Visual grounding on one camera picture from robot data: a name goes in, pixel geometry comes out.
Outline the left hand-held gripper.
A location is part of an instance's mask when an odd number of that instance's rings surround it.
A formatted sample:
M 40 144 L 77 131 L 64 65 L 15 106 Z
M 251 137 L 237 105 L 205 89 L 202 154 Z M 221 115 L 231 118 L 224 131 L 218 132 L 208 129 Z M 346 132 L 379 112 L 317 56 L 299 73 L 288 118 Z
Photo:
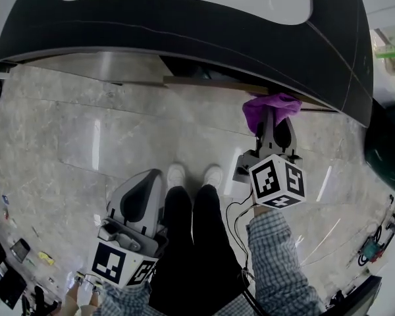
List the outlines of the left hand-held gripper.
M 149 278 L 168 245 L 167 228 L 157 226 L 162 197 L 157 169 L 134 175 L 113 192 L 108 206 L 113 219 L 103 220 L 92 242 L 92 275 L 117 288 L 138 286 Z

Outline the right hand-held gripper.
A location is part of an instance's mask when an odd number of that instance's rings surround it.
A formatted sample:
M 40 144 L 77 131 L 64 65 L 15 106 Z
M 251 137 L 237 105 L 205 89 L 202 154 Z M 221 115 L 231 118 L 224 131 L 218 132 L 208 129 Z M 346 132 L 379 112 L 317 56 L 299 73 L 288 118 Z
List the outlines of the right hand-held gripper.
M 296 135 L 289 118 L 275 126 L 272 109 L 262 109 L 257 124 L 257 150 L 269 147 L 274 139 L 281 153 L 296 151 Z M 255 202 L 273 209 L 284 209 L 306 201 L 306 173 L 285 157 L 272 154 L 264 159 L 241 154 L 236 163 L 236 181 L 253 190 Z

